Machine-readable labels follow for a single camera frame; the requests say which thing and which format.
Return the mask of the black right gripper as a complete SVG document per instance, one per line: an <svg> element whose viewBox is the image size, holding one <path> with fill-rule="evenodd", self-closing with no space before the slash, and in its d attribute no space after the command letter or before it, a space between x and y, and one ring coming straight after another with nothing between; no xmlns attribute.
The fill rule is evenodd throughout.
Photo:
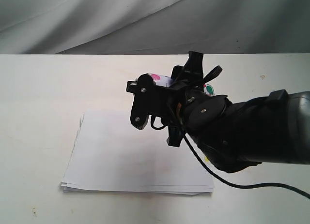
<svg viewBox="0 0 310 224"><path fill-rule="evenodd" d="M204 92L204 84L201 82L203 79L202 61L202 53L189 51L185 65L174 66L171 73L173 82L169 87L155 84L155 118L161 118L162 127L168 126L167 144L171 147L180 147L183 140L183 129L181 126L170 125L173 121L170 118L167 105L176 108L185 99L188 87Z"/></svg>

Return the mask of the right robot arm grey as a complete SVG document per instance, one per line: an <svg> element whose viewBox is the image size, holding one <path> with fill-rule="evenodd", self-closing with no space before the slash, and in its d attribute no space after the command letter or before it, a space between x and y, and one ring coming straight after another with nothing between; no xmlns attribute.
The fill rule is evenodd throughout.
<svg viewBox="0 0 310 224"><path fill-rule="evenodd" d="M234 173L264 162L309 164L310 94L276 90L267 96L232 103L226 95L207 95L203 87L222 72L202 72L202 54L190 52L183 66L161 81L150 76L162 105L168 144L189 135L219 170Z"/></svg>

